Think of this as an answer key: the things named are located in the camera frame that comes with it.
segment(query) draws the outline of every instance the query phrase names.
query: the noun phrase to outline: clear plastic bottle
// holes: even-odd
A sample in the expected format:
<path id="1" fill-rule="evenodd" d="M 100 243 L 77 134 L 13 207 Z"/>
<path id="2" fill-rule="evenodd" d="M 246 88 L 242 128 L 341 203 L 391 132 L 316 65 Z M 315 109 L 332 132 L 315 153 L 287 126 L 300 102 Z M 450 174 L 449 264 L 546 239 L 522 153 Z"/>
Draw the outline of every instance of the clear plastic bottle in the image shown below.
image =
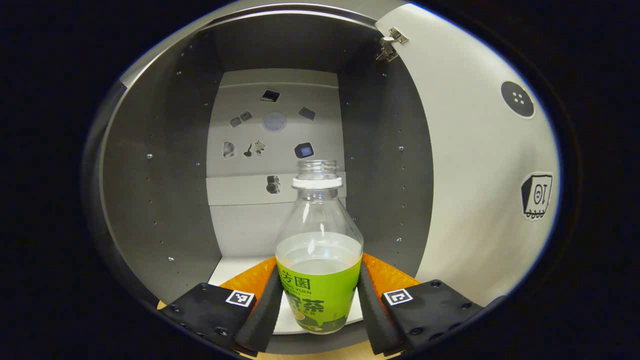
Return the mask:
<path id="1" fill-rule="evenodd" d="M 280 280 L 300 327 L 331 334 L 346 323 L 364 240 L 340 200 L 334 160 L 298 162 L 298 199 L 275 242 Z"/>

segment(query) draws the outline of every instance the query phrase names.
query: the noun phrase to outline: bottle neck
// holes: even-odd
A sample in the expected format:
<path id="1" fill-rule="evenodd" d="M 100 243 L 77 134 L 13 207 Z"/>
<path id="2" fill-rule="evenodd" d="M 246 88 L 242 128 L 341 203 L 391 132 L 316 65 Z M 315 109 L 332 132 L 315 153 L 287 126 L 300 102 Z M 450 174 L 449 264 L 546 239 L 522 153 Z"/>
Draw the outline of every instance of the bottle neck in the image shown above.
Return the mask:
<path id="1" fill-rule="evenodd" d="M 298 189 L 298 199 L 305 201 L 327 201 L 338 199 L 338 189 Z"/>

